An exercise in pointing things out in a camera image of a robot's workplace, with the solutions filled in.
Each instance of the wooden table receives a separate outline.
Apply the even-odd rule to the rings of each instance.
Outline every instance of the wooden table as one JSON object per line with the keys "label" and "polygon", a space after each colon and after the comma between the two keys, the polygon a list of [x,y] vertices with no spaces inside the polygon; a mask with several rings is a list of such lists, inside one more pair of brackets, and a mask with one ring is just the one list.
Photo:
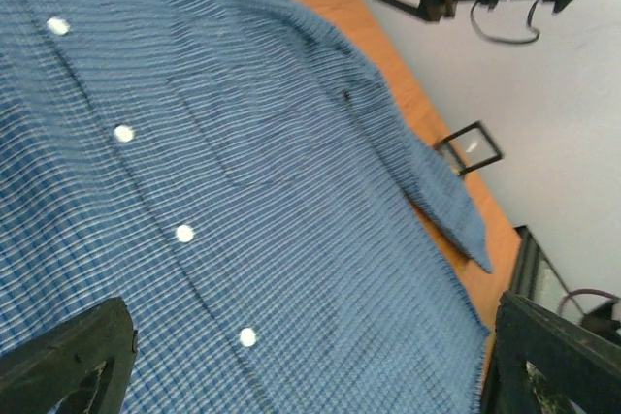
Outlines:
{"label": "wooden table", "polygon": [[[363,0],[300,1],[339,26],[377,64],[406,121],[420,138],[433,144],[450,133]],[[423,222],[464,283],[483,322],[493,328],[499,298],[511,279],[519,237],[477,174],[468,175],[466,185],[487,225],[493,274],[468,261],[429,220],[423,218]]]}

